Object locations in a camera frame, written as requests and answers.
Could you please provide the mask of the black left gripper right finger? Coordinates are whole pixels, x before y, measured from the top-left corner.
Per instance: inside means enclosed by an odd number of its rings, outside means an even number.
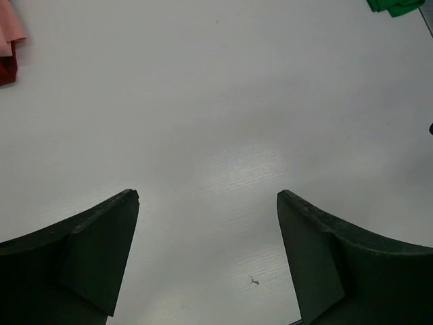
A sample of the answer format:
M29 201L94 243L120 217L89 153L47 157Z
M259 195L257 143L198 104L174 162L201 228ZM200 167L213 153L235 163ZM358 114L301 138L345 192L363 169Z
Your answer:
M432 249L277 195L301 324L431 324Z

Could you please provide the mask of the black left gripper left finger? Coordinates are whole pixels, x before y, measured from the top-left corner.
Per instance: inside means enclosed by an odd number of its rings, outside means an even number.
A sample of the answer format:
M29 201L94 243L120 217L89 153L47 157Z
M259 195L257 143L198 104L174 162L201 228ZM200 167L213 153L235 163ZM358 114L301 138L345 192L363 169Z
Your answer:
M137 219L127 189L1 243L2 324L105 324L114 315Z

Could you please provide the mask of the green t-shirt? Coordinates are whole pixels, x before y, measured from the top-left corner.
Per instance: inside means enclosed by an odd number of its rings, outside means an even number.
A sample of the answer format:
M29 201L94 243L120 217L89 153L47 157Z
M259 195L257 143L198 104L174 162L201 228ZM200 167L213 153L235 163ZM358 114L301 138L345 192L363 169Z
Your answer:
M425 0L366 0L372 12L388 13L393 17L403 16L419 9Z

